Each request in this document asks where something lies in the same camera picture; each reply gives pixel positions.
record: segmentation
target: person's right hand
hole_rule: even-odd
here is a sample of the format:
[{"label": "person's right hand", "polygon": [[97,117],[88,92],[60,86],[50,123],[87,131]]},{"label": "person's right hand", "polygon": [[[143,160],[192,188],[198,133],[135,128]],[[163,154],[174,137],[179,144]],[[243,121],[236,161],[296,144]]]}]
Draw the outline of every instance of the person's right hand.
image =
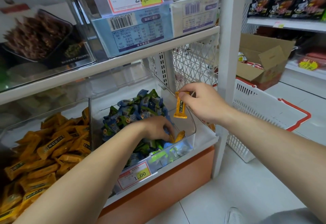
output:
[{"label": "person's right hand", "polygon": [[[184,91],[196,92],[196,98]],[[179,97],[198,118],[218,125],[224,125],[228,113],[233,110],[217,91],[206,83],[186,84],[179,90]]]}]

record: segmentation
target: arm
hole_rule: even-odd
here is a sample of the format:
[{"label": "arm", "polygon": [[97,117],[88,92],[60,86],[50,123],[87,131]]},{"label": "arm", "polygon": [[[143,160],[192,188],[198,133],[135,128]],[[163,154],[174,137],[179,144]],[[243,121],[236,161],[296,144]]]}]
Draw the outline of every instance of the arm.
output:
[{"label": "arm", "polygon": [[37,199],[15,224],[93,224],[118,176],[143,138],[169,140],[163,116],[132,123],[92,152]]},{"label": "arm", "polygon": [[179,97],[201,119],[234,134],[322,222],[326,223],[326,147],[229,105],[209,85],[191,83]]}]

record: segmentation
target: blue box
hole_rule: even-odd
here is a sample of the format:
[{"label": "blue box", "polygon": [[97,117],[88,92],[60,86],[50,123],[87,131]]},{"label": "blue box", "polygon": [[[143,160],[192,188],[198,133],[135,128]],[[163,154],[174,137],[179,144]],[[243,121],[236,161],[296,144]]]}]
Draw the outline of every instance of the blue box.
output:
[{"label": "blue box", "polygon": [[108,57],[173,38],[169,4],[100,18],[92,23]]}]

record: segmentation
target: hand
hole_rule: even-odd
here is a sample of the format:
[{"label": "hand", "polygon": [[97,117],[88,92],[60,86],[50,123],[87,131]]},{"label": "hand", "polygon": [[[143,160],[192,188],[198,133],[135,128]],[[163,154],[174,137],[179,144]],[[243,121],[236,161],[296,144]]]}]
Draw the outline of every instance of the hand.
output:
[{"label": "hand", "polygon": [[137,121],[135,124],[141,125],[144,138],[148,138],[149,140],[163,139],[165,141],[169,141],[169,135],[165,133],[163,129],[164,127],[168,129],[174,138],[174,128],[172,124],[163,116],[149,117],[147,119]]},{"label": "hand", "polygon": [[[196,92],[196,98],[183,91]],[[179,90],[180,99],[194,114],[207,122],[223,125],[228,113],[233,110],[217,91],[206,83],[189,83]]]}]

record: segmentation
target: forearm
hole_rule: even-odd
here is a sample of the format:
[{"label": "forearm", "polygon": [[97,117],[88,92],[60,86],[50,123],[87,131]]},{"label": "forearm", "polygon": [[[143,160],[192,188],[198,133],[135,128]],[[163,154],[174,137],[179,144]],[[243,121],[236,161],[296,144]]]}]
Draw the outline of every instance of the forearm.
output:
[{"label": "forearm", "polygon": [[223,126],[326,223],[326,147],[230,110]]},{"label": "forearm", "polygon": [[15,224],[95,223],[142,138],[136,123],[123,128],[52,185]]}]

